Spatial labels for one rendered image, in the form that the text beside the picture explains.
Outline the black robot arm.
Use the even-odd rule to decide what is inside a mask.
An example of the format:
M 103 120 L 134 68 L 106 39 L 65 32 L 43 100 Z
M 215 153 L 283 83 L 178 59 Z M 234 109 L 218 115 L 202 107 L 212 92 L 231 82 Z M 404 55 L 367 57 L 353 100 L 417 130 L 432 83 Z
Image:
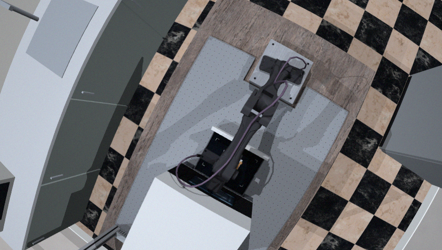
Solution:
M 263 112 L 262 117 L 258 117 L 254 121 L 253 119 L 255 118 L 256 114 L 251 112 L 251 110 L 253 109 L 257 112 L 261 112 L 263 109 L 271 105 L 275 99 L 278 98 L 277 91 L 282 83 L 273 83 L 285 63 L 286 61 L 284 60 L 274 59 L 266 55 L 263 56 L 259 69 L 270 73 L 269 80 L 266 82 L 265 85 L 260 87 L 259 90 L 254 89 L 251 96 L 243 106 L 241 113 L 244 115 L 242 117 L 240 127 L 232 142 L 222 152 L 221 156 L 218 156 L 216 153 L 213 153 L 207 148 L 204 149 L 200 158 L 213 165 L 213 173 L 217 172 L 225 163 L 227 163 L 227 165 L 213 178 L 211 178 L 206 184 L 207 189 L 209 189 L 210 191 L 214 193 L 219 193 L 226 181 L 229 181 L 230 178 L 234 180 L 237 177 L 239 173 L 239 171 L 237 170 L 237 166 L 240 162 L 241 155 L 251 137 L 258 129 L 260 129 L 261 126 L 265 126 L 267 128 L 268 124 L 270 123 L 279 105 L 278 101 L 275 103 L 275 106 L 273 105 L 274 107 L 272 106 L 271 108 Z M 263 65 L 263 67 L 261 67 L 261 65 Z M 303 70 L 287 63 L 276 81 L 288 80 L 299 85 L 301 84 L 303 75 Z

